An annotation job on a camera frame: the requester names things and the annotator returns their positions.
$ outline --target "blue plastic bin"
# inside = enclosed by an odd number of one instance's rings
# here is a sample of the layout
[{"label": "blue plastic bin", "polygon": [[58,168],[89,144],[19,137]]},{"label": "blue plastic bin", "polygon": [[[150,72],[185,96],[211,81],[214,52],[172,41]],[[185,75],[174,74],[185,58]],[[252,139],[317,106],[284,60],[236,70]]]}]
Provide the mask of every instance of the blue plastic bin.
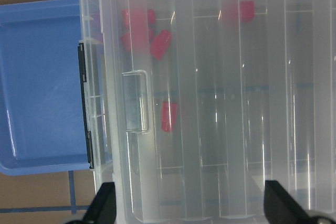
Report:
[{"label": "blue plastic bin", "polygon": [[79,1],[0,6],[0,172],[86,169]]}]

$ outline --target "red block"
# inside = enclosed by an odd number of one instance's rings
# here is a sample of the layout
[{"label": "red block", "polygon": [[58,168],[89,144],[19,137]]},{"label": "red block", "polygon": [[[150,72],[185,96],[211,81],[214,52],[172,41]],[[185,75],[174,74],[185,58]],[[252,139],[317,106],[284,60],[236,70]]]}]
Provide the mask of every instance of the red block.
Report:
[{"label": "red block", "polygon": [[161,33],[154,38],[151,44],[151,55],[156,59],[161,60],[162,56],[167,52],[172,38],[172,34],[168,30],[162,30]]},{"label": "red block", "polygon": [[147,11],[147,20],[148,24],[154,24],[155,23],[155,11],[152,9],[149,9]]},{"label": "red block", "polygon": [[254,1],[240,2],[240,19],[245,23],[254,19]]},{"label": "red block", "polygon": [[166,102],[162,103],[161,111],[161,129],[164,132],[172,132],[176,123],[177,103]]},{"label": "red block", "polygon": [[[144,10],[139,8],[134,8],[129,11],[128,9],[124,9],[121,11],[122,14],[122,24],[128,29],[130,25],[133,26],[141,26],[146,22],[146,13]],[[155,23],[155,11],[149,9],[147,11],[147,20],[148,24]]]}]

